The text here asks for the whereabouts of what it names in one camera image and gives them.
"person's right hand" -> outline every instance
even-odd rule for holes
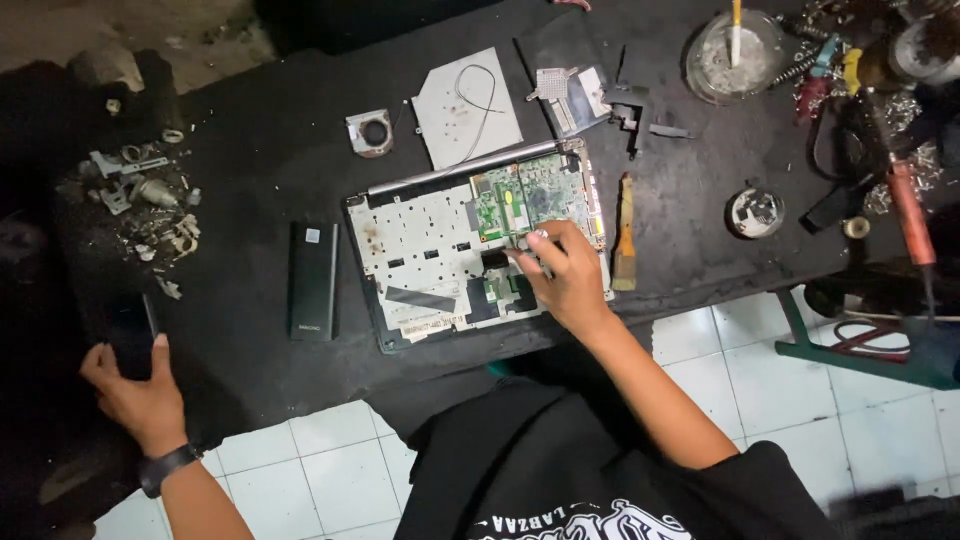
[[[533,286],[534,294],[554,318],[584,340],[616,318],[604,299],[600,258],[572,221],[547,221],[541,223],[539,229],[546,231],[549,238],[536,232],[528,233],[527,244],[550,268],[552,278],[530,256],[518,250],[508,250],[507,254],[516,260]],[[554,245],[552,238],[560,240],[563,251]]]
[[[183,397],[170,371],[170,346],[162,333],[154,341],[150,380],[125,379],[109,345],[86,354],[80,374],[97,388],[97,405],[140,443],[147,457],[160,457],[187,443]]]

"black work table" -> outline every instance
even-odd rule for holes
[[[795,2],[780,2],[784,11]],[[681,79],[681,51],[694,29],[728,7],[724,0],[598,0],[588,17],[614,75],[620,47],[634,52],[631,83],[649,86],[655,121],[687,128],[696,140],[647,137],[643,157],[627,160],[627,134],[601,125],[588,142],[608,231],[614,230],[617,181],[635,175],[638,289],[613,303],[632,327],[672,313],[805,282],[843,269],[847,240],[839,228],[816,236],[797,218],[829,191],[804,162],[806,129],[791,124],[791,91],[726,108],[694,98]],[[156,298],[170,333],[174,367],[191,423],[206,439],[270,426],[375,390],[425,380],[570,339],[548,316],[473,331],[393,356],[377,349],[346,232],[341,238],[339,336],[330,343],[287,337],[289,226],[308,219],[344,223],[343,200],[366,188],[426,172],[430,161],[407,109],[388,155],[352,154],[346,116],[387,108],[416,95],[429,69],[491,46],[503,68],[524,142],[551,138],[512,38],[564,10],[507,0],[340,57],[306,51],[182,97],[196,131],[181,159],[191,185],[201,245],[168,278],[183,299]],[[770,6],[770,12],[778,11]],[[734,238],[723,223],[727,200],[746,181],[778,193],[786,224],[759,241]],[[872,257],[904,253],[895,221],[875,221]],[[66,224],[83,242],[78,224]],[[89,315],[113,286],[115,261],[67,248],[81,310]]]

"concrete floor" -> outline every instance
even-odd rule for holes
[[[252,19],[252,0],[4,0],[0,72],[119,41],[159,51],[184,93],[274,58]]]

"green circuit board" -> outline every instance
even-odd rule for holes
[[[554,154],[514,163],[470,178],[480,240],[528,233],[551,219],[574,221],[600,248],[603,221],[595,187],[587,171]]]

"laptop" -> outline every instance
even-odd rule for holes
[[[579,137],[377,185],[348,198],[346,214],[385,354],[543,313],[503,250],[532,255],[524,236],[551,219],[584,233],[613,299],[596,179]]]

